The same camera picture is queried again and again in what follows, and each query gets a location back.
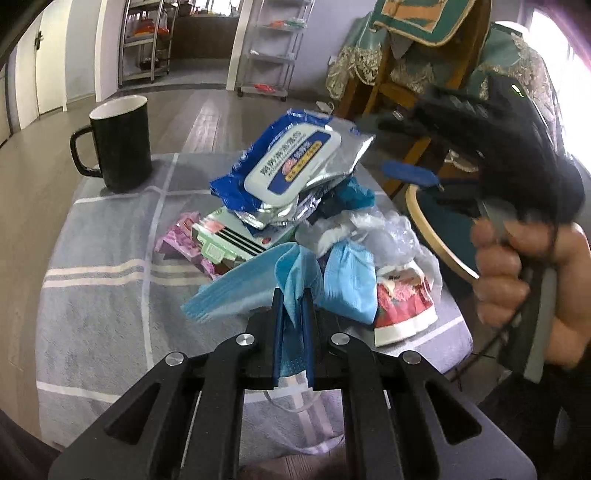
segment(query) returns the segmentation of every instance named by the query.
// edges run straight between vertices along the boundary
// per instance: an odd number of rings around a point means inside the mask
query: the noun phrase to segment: fingernail
[[[524,233],[526,226],[517,220],[504,222],[506,232],[511,236],[520,236]]]

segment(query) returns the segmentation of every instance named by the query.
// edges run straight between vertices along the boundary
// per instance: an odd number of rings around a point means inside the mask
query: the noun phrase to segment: finger
[[[505,222],[509,244],[529,257],[544,257],[548,254],[554,228],[545,223]],[[553,260],[558,264],[577,261],[577,257],[589,256],[589,243],[576,224],[558,228]]]
[[[497,236],[492,222],[485,218],[478,219],[470,230],[470,240],[476,248],[495,244]]]
[[[515,277],[481,277],[474,283],[474,295],[484,303],[516,309],[527,297],[530,287]]]
[[[491,327],[502,327],[513,316],[515,310],[494,305],[493,303],[479,302],[476,306],[478,318],[482,323]]]
[[[476,265],[483,277],[510,275],[516,277],[521,271],[521,260],[515,250],[502,245],[480,248],[476,252]]]

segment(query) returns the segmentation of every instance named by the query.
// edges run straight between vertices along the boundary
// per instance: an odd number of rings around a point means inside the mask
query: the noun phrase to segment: table
[[[84,179],[51,259],[37,318],[37,388],[43,439],[69,445],[133,383],[171,351],[209,352],[246,327],[246,316],[198,325],[180,306],[209,278],[185,260],[153,253],[155,240],[180,212],[207,214],[221,205],[209,181],[226,174],[238,153],[169,154],[138,190],[113,194],[101,179]],[[360,183],[378,192],[380,209],[394,208],[363,168]],[[472,337],[444,288],[439,320],[404,342],[380,349],[420,352],[447,371],[472,351]],[[353,335],[371,334],[347,325]],[[305,373],[282,378],[271,393],[287,408],[311,398]],[[327,452],[342,440],[340,391],[323,392],[298,414],[248,392],[241,464],[291,453]]]

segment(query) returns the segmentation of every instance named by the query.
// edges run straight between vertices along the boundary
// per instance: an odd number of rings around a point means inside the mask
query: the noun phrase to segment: dark fabric
[[[46,480],[58,450],[38,440],[0,410],[0,478]]]
[[[583,480],[591,472],[591,354],[570,373],[547,367],[537,385],[511,375],[479,405],[532,460],[541,480]],[[569,415],[567,442],[554,447],[560,409]]]

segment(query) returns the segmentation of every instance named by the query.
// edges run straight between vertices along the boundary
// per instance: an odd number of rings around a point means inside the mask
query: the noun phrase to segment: blue face mask
[[[371,325],[378,310],[374,256],[363,245],[341,240],[330,251],[320,306]]]
[[[198,322],[221,319],[271,306],[277,287],[289,315],[284,322],[280,374],[295,375],[304,369],[298,300],[306,287],[311,288],[315,303],[323,297],[322,272],[307,248],[295,243],[277,245],[201,288],[182,309]]]

